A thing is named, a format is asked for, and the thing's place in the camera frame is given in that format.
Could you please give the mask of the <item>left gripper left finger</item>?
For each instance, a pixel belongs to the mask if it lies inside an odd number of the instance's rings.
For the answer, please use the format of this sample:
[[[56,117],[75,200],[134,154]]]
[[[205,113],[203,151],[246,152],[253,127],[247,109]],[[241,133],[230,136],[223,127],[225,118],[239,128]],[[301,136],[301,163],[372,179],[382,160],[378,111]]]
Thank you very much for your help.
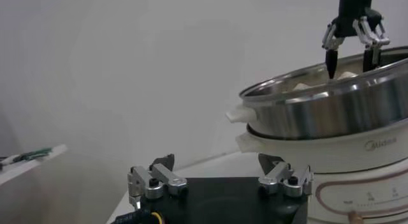
[[[173,197],[183,197],[188,191],[188,182],[173,172],[175,155],[156,158],[148,168],[134,166],[127,174],[129,203],[135,210],[141,208],[141,199],[158,200],[165,192]]]

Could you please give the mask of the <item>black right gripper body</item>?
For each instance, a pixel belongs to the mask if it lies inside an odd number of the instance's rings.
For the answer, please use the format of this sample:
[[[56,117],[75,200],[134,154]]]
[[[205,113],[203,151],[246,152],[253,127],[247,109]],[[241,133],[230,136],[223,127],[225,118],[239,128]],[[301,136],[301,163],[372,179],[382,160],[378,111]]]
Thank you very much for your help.
[[[371,9],[372,0],[339,0],[339,14],[332,20],[336,25],[335,37],[346,38],[357,36],[353,22],[366,17],[371,30],[382,20],[382,15]]]

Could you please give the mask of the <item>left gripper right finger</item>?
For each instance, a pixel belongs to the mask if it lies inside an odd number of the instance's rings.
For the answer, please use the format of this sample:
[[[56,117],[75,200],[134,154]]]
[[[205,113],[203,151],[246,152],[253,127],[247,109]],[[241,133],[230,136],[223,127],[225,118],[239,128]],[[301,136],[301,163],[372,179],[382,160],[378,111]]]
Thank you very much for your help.
[[[313,173],[309,165],[294,168],[281,157],[261,153],[258,161],[264,173],[258,178],[258,184],[267,195],[281,192],[298,198],[312,194]]]

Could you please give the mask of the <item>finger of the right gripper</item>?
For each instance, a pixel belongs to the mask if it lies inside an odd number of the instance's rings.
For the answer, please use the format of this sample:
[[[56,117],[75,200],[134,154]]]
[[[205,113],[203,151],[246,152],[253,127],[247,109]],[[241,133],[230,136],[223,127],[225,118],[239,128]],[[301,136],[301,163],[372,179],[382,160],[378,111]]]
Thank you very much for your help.
[[[337,38],[335,36],[336,30],[336,23],[328,24],[322,40],[322,48],[326,51],[325,65],[330,80],[334,79],[337,69],[338,49],[344,42],[343,38]]]
[[[353,21],[353,28],[365,46],[363,72],[372,71],[381,64],[381,49],[390,44],[382,16],[363,16]]]

